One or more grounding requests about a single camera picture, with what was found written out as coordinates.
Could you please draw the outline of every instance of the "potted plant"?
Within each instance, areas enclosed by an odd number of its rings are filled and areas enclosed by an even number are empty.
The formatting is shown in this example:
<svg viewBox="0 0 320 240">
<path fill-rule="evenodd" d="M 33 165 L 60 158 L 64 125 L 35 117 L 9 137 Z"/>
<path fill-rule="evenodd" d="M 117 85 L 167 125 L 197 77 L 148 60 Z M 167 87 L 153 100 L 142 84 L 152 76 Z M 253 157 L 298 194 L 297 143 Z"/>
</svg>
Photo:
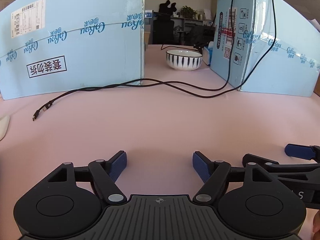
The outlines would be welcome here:
<svg viewBox="0 0 320 240">
<path fill-rule="evenodd" d="M 188 19 L 193 19 L 193 17 L 195 17 L 197 14 L 197 12 L 189 6 L 183 6 L 180 10 L 180 13 L 184 18 Z"/>
</svg>

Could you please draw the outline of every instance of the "crosshair mark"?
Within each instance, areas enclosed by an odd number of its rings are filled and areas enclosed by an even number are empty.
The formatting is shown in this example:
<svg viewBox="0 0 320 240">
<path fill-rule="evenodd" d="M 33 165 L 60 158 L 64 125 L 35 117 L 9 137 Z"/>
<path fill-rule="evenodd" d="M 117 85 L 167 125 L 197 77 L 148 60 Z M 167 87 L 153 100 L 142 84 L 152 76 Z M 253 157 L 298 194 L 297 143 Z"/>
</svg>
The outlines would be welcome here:
<svg viewBox="0 0 320 240">
<path fill-rule="evenodd" d="M 157 198 L 156 200 L 155 200 L 157 203 L 162 203 L 163 201 L 165 201 L 163 198 Z"/>
</svg>

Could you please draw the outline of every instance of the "finger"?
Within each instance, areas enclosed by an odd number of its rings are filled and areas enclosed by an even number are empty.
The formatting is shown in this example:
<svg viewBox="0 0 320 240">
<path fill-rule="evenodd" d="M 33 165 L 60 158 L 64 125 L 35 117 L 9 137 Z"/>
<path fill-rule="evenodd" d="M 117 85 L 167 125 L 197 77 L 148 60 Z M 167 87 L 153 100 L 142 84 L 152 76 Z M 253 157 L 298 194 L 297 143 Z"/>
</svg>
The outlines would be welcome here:
<svg viewBox="0 0 320 240">
<path fill-rule="evenodd" d="M 315 217 L 313 218 L 313 229 L 312 231 L 318 232 L 320 230 L 320 211 L 318 211 L 315 215 Z"/>
<path fill-rule="evenodd" d="M 313 238 L 312 240 L 320 240 L 320 232 L 316 232 L 314 235 L 313 235 Z"/>
</svg>

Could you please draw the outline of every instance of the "printed icon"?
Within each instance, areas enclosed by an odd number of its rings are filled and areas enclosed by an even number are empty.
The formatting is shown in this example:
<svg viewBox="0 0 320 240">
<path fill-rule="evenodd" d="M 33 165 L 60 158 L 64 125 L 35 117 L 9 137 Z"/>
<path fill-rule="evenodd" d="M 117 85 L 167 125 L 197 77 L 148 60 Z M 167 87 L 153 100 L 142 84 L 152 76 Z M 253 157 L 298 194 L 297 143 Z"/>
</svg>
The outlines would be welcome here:
<svg viewBox="0 0 320 240">
<path fill-rule="evenodd" d="M 236 47 L 237 49 L 242 49 L 243 39 L 237 38 Z"/>
<path fill-rule="evenodd" d="M 233 60 L 233 62 L 236 63 L 237 65 L 239 65 L 239 61 L 240 61 L 240 54 L 235 53 L 235 59 Z"/>
<path fill-rule="evenodd" d="M 144 17 L 145 18 L 152 18 L 152 10 L 145 10 Z"/>
<path fill-rule="evenodd" d="M 246 17 L 247 17 L 247 9 L 241 8 L 240 9 L 240 19 L 246 19 Z"/>
<path fill-rule="evenodd" d="M 245 31 L 245 24 L 244 23 L 239 23 L 238 33 L 243 34 L 244 31 Z"/>
<path fill-rule="evenodd" d="M 157 203 L 162 203 L 163 201 L 165 201 L 163 198 L 157 198 L 156 200 L 155 200 Z"/>
</svg>

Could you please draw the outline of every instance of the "qr code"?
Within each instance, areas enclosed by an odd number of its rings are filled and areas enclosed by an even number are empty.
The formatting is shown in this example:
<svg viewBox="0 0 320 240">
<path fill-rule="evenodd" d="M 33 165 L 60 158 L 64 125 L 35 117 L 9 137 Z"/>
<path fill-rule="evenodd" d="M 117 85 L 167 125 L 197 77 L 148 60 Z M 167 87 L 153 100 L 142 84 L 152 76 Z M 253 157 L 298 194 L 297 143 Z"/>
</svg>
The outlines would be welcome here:
<svg viewBox="0 0 320 240">
<path fill-rule="evenodd" d="M 231 52 L 231 48 L 225 46 L 224 47 L 223 57 L 225 57 L 226 59 L 230 59 L 230 52 Z"/>
</svg>

